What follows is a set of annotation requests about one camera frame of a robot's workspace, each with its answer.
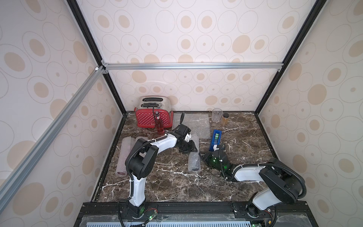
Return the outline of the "blue tape dispenser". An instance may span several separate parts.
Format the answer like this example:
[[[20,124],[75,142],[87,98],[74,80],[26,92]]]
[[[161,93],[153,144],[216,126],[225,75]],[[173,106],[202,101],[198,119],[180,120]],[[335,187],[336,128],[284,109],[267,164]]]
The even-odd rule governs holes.
[[[214,146],[220,144],[221,136],[222,136],[222,132],[220,130],[213,131],[209,151],[214,151]]]

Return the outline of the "single bubble wrap sheet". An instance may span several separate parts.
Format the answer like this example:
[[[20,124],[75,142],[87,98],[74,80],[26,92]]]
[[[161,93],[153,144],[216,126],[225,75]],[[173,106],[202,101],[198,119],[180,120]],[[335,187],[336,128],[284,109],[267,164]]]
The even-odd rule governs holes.
[[[136,139],[132,137],[125,137],[122,139],[120,154],[116,165],[115,174],[120,178],[127,176],[125,161],[129,156],[133,146],[135,145]]]

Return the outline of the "purple drink bottle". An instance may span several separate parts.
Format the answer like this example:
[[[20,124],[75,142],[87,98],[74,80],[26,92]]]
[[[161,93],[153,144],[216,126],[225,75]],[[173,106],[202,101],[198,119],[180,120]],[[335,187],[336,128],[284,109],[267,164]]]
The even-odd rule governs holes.
[[[188,171],[198,172],[200,171],[200,157],[197,152],[189,154],[188,157]]]

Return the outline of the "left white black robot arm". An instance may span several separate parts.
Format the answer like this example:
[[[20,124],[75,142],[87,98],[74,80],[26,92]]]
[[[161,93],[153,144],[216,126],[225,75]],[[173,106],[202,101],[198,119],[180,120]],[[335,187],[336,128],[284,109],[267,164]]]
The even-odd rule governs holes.
[[[126,171],[130,177],[130,195],[126,201],[135,218],[142,217],[146,211],[146,178],[154,167],[157,155],[174,147],[183,154],[199,153],[192,140],[191,129],[182,123],[184,116],[185,113],[182,113],[179,125],[171,131],[166,131],[163,136],[151,140],[137,140],[126,158]]]

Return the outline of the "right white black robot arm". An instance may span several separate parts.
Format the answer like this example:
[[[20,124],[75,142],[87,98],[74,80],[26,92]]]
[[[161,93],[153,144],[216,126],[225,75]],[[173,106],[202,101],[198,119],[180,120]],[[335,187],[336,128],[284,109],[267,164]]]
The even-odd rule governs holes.
[[[266,189],[256,192],[249,199],[245,210],[257,218],[267,208],[283,203],[294,204],[307,194],[305,180],[276,158],[266,163],[233,165],[225,151],[216,147],[201,155],[201,160],[211,169],[219,171],[228,182],[264,182]]]

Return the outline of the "red drink bottle back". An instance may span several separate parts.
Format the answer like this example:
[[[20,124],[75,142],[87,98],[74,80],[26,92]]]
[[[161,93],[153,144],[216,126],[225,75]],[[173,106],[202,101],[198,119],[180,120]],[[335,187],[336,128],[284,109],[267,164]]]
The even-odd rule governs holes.
[[[155,112],[155,127],[159,135],[164,135],[164,124],[159,112]]]

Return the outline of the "red perforated plastic basket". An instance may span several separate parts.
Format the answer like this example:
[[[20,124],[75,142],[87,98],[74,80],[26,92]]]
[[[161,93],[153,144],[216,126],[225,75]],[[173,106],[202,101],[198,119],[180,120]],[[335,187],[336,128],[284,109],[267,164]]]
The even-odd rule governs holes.
[[[166,111],[164,109],[135,109],[137,118],[137,126],[140,128],[154,128],[155,127],[155,114],[159,112],[159,116],[163,122],[164,128],[171,128],[173,125],[174,113],[173,111]]]

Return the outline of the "brown spice jar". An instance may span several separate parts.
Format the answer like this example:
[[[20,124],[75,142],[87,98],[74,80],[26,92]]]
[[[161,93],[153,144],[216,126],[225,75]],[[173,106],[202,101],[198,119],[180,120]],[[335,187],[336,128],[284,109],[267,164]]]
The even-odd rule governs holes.
[[[223,113],[221,118],[221,125],[224,127],[229,121],[229,113]]]

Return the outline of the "clear drinking glass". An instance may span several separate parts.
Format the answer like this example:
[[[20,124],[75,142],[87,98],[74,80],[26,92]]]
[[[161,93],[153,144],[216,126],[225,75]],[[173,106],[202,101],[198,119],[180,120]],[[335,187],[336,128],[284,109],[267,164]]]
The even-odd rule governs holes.
[[[212,110],[212,121],[215,123],[219,123],[223,116],[223,111],[220,108],[214,108]]]

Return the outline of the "silver toaster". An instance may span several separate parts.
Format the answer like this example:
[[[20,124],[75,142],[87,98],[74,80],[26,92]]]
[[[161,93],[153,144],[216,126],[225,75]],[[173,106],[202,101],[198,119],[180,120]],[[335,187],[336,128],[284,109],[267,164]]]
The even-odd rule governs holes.
[[[167,112],[172,111],[171,101],[164,96],[142,96],[139,98],[134,111],[140,109],[162,109],[166,110]]]

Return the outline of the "horizontal aluminium bar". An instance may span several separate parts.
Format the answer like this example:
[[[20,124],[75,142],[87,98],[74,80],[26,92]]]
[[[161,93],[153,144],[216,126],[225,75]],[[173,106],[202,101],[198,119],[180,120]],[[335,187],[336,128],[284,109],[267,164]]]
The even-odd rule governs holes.
[[[104,63],[97,70],[235,70],[282,69],[282,62]]]

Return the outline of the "left diagonal aluminium bar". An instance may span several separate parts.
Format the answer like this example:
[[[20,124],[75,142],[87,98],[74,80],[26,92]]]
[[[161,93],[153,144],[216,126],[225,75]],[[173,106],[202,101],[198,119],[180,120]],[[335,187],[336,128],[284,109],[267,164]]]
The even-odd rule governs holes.
[[[56,119],[49,125],[39,140],[34,144],[27,155],[25,155],[17,168],[5,181],[3,186],[1,186],[1,212],[5,210],[21,185],[27,179],[41,157],[48,150],[51,143],[55,140],[57,135],[104,71],[104,66],[98,66],[98,68],[92,72],[71,100],[61,110]]]

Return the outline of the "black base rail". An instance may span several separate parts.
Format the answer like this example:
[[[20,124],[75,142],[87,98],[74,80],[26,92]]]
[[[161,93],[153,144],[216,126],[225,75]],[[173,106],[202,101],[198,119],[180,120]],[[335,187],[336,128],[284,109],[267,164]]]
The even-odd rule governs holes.
[[[247,217],[244,212],[246,202],[148,202],[146,207],[156,208],[159,214],[233,214],[238,218]],[[79,227],[84,216],[116,215],[118,207],[124,208],[124,202],[86,202],[81,206],[74,226]],[[318,224],[305,201],[298,201],[293,205],[276,205],[279,214],[305,213],[313,227]]]

